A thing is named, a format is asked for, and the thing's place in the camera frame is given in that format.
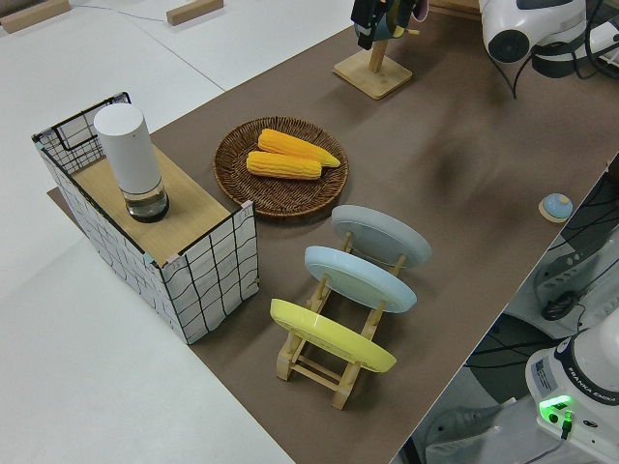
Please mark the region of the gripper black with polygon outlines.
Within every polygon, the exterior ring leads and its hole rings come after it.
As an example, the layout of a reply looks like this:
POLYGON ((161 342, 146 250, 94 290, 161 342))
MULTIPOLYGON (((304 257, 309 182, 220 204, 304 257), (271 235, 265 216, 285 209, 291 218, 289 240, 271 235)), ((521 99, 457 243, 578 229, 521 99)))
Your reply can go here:
MULTIPOLYGON (((416 0, 403 0, 403 24, 407 25, 413 15, 416 0)), ((358 45, 361 48, 371 48, 374 42, 374 18, 379 18, 386 10, 387 2, 380 0, 355 0, 351 12, 353 22, 369 22, 357 25, 358 45)))

